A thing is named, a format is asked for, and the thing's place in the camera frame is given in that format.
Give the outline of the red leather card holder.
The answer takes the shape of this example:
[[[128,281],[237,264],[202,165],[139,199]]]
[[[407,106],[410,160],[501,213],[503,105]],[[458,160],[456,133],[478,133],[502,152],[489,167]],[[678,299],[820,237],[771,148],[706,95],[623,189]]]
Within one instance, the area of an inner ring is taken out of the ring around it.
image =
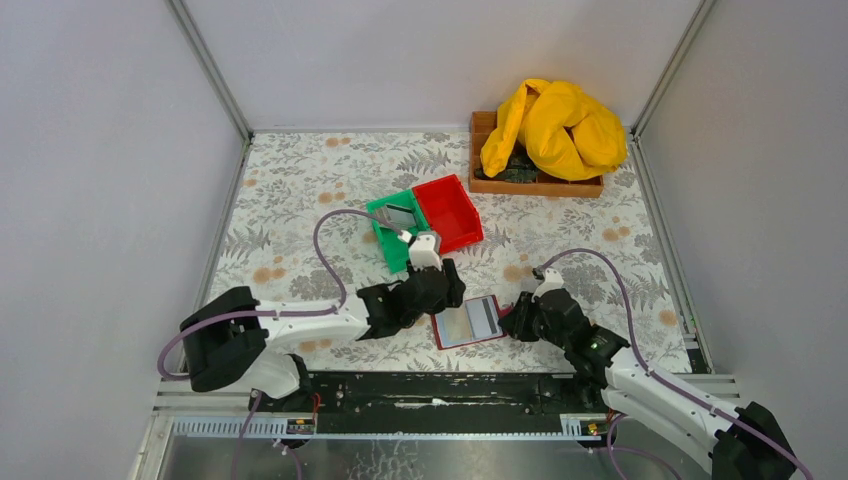
[[[495,295],[487,295],[432,315],[436,346],[439,350],[450,350],[503,338],[506,332],[499,321],[508,312],[509,309],[504,312],[500,308]]]

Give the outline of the green plastic bin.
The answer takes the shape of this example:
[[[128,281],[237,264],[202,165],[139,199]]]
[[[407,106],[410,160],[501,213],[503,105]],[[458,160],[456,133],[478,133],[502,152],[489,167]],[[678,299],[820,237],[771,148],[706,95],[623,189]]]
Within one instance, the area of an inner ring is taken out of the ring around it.
[[[366,204],[366,211],[372,215],[386,219],[381,212],[381,207],[385,204],[402,205],[414,210],[417,226],[407,230],[413,235],[417,235],[419,232],[430,229],[430,225],[411,190],[404,190],[399,193],[368,202]],[[396,233],[379,222],[373,221],[372,227],[376,233],[377,241],[383,252],[389,272],[395,274],[404,271],[409,259],[407,245],[397,238],[398,235]]]

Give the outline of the red plastic bin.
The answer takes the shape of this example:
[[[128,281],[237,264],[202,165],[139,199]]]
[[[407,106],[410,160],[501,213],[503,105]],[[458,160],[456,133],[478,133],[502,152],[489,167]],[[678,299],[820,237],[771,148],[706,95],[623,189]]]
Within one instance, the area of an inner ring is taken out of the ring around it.
[[[460,250],[484,239],[479,212],[455,174],[412,188],[430,226],[441,238],[441,254]]]

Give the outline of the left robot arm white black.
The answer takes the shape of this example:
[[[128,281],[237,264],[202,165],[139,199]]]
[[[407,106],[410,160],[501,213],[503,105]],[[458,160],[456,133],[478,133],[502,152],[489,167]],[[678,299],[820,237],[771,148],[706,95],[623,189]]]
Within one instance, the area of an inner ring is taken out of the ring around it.
[[[423,315],[462,305],[465,284],[453,260],[407,273],[405,280],[359,289],[325,315],[263,310],[248,287],[226,291],[179,325],[174,341],[183,346],[191,389],[206,393],[241,384],[273,399],[288,397],[306,390],[308,371],[298,355],[274,357],[272,348],[386,338]]]

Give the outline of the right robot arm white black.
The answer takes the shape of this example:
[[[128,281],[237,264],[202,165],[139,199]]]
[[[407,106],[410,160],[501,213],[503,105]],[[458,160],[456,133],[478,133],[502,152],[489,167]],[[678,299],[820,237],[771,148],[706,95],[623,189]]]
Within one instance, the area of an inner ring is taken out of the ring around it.
[[[640,364],[627,340],[592,323],[564,289],[522,293],[499,324],[516,340],[561,348],[608,407],[675,444],[713,479],[789,479],[798,469],[768,409],[756,402],[738,407]]]

